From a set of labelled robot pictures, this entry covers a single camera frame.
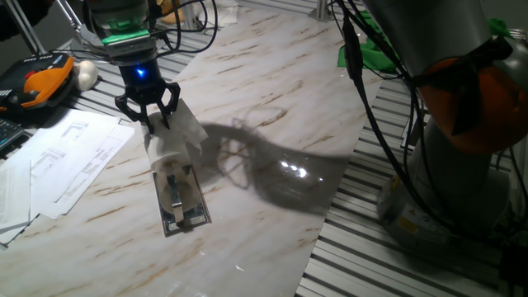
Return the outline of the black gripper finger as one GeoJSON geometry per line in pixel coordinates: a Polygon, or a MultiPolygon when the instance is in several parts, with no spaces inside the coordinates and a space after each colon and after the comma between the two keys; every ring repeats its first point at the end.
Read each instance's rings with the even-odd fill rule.
{"type": "Polygon", "coordinates": [[[178,102],[180,98],[181,88],[177,82],[165,82],[164,89],[170,93],[170,100],[167,104],[164,104],[162,100],[159,100],[157,105],[162,115],[163,124],[167,129],[170,128],[168,123],[168,117],[177,110],[178,102]]]}
{"type": "Polygon", "coordinates": [[[129,98],[126,94],[120,95],[115,98],[115,105],[116,107],[123,112],[126,116],[128,116],[133,122],[140,122],[142,125],[146,125],[148,128],[148,132],[150,134],[154,133],[154,127],[152,126],[148,114],[147,114],[147,106],[148,103],[145,103],[143,101],[140,101],[138,103],[140,111],[134,111],[131,107],[128,105],[129,98]]]}

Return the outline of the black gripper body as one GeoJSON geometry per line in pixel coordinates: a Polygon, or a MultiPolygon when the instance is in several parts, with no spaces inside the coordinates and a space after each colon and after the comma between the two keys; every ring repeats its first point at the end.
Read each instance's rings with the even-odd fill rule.
{"type": "Polygon", "coordinates": [[[119,67],[125,83],[125,95],[142,106],[158,104],[166,89],[156,59],[119,67]]]}

